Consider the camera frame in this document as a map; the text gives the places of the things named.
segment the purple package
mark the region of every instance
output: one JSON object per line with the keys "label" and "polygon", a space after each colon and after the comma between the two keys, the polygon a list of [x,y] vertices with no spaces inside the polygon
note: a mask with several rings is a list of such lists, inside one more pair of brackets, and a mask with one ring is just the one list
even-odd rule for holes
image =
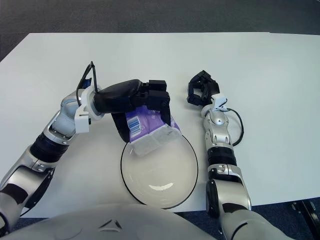
{"label": "purple package", "polygon": [[[130,129],[130,143],[140,139],[162,126],[166,125],[159,111],[149,110],[147,106],[137,107],[135,111],[125,114],[128,127]],[[180,129],[171,116],[171,126],[180,132]]]}

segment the robot forearm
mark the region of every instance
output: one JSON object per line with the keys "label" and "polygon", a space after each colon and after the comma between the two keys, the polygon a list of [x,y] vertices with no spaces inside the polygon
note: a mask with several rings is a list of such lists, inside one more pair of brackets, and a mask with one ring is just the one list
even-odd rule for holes
{"label": "robot forearm", "polygon": [[61,102],[58,111],[35,142],[28,146],[0,183],[0,236],[9,232],[23,208],[41,199],[61,156],[75,138],[75,93]]}

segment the black band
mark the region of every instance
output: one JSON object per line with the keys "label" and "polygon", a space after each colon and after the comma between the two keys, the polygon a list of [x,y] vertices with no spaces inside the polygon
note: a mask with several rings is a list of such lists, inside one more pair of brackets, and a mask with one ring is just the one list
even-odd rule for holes
{"label": "black band", "polygon": [[208,162],[212,164],[230,164],[237,166],[234,151],[225,146],[215,146],[208,150]]}
{"label": "black band", "polygon": [[68,145],[61,145],[51,141],[42,132],[30,147],[30,152],[43,162],[55,163],[67,151],[68,147]]}
{"label": "black band", "polygon": [[6,217],[0,212],[0,218],[4,221],[4,227],[0,228],[0,238],[9,233],[9,224]]}
{"label": "black band", "polygon": [[16,204],[22,204],[28,197],[26,190],[12,183],[8,183],[0,193],[4,193],[12,197],[16,201]]}

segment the white bracket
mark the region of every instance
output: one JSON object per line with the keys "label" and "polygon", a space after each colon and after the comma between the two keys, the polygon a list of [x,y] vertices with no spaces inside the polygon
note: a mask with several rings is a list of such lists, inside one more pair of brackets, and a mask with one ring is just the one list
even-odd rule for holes
{"label": "white bracket", "polygon": [[103,113],[98,113],[96,109],[94,109],[94,96],[95,88],[92,84],[81,94],[81,106],[78,107],[74,115],[76,134],[88,133],[90,125],[89,121],[98,121],[104,116]]}
{"label": "white bracket", "polygon": [[211,95],[212,104],[206,105],[201,110],[201,116],[204,118],[208,111],[227,111],[227,97],[222,93]]}

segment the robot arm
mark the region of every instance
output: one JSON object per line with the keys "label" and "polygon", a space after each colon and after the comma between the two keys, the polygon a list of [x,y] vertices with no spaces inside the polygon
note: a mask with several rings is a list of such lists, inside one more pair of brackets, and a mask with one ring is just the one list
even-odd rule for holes
{"label": "robot arm", "polygon": [[[93,69],[94,81],[86,79]],[[79,133],[89,131],[91,121],[111,113],[122,139],[129,142],[126,112],[147,105],[160,111],[170,123],[170,97],[166,82],[138,79],[125,81],[100,90],[95,66],[86,68],[77,90],[61,102],[60,110],[35,142],[28,146],[0,183],[0,237],[7,234],[21,216],[23,208],[32,209],[46,192],[61,156]]]}
{"label": "robot arm", "polygon": [[32,209],[47,190],[61,156],[75,139],[75,93],[28,146],[0,183],[0,233],[9,232],[23,208]]}
{"label": "robot arm", "polygon": [[[194,94],[200,89],[202,96]],[[272,226],[259,214],[251,211],[251,200],[241,169],[237,166],[228,132],[228,118],[224,112],[227,98],[211,76],[202,71],[189,83],[187,101],[201,105],[204,118],[205,146],[208,155],[208,182],[206,183],[206,210],[213,218],[219,218],[227,240],[288,240],[283,232]]]}

